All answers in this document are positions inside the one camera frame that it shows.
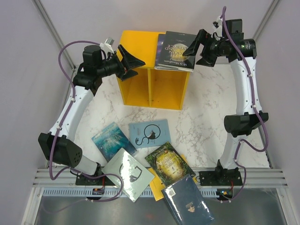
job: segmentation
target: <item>gray wall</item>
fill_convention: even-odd
[[[282,168],[300,213],[299,0],[283,0],[257,41],[259,97],[270,120],[269,154]]]
[[[30,0],[2,2],[0,31],[0,224],[18,225],[45,164],[38,135],[58,117],[67,81],[59,49]]]
[[[65,43],[76,39],[104,42],[123,30],[212,31],[212,22],[227,6],[226,18],[243,18],[245,37],[251,38],[272,0],[41,0]],[[76,64],[82,50],[69,51]]]

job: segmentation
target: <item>barcode label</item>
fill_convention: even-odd
[[[173,189],[173,188],[170,188],[170,189],[169,189],[169,196],[170,196],[170,197],[173,197],[174,195],[176,195],[174,189]]]

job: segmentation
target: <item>yellow wooden shelf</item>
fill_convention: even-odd
[[[158,35],[164,32],[123,31],[120,44],[146,65],[136,69],[137,76],[118,79],[125,105],[181,110],[189,72],[155,70]]]

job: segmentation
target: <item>dark blue book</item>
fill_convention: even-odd
[[[191,175],[187,174],[162,192],[179,225],[208,225],[215,220]]]
[[[99,134],[92,137],[92,141],[107,162],[109,162],[121,148],[125,149],[130,155],[136,153],[135,147],[130,143],[115,122],[111,123]]]

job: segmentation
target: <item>book cover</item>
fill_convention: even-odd
[[[189,174],[162,192],[179,225],[209,225],[215,220]]]
[[[155,57],[155,66],[154,66],[154,68],[158,66],[158,59],[159,59],[161,50],[163,48],[164,39],[165,39],[165,34],[159,34],[158,35],[156,57]]]
[[[196,35],[167,31],[157,66],[192,72],[195,56],[182,54],[192,44]]]
[[[187,159],[184,157],[184,155],[181,155],[183,160],[187,162]],[[150,182],[149,186],[151,188],[151,191],[154,195],[155,201],[158,201],[160,199],[164,198],[164,195],[162,193],[162,190],[165,188],[165,185],[161,182],[161,179],[159,176],[155,173],[153,168],[148,169],[153,175],[154,179]]]
[[[192,177],[196,175],[169,142],[147,155],[145,159],[166,187],[187,174]]]
[[[102,169],[104,174],[113,173],[123,179],[123,193],[135,202],[153,180],[154,175],[134,159],[123,148]],[[107,176],[118,188],[121,182],[117,177]]]
[[[130,155],[136,153],[135,147],[130,143],[115,122],[108,125],[99,134],[93,136],[92,141],[107,162],[113,158],[120,148],[124,148]]]
[[[160,146],[171,142],[168,120],[129,124],[130,141],[135,148]]]

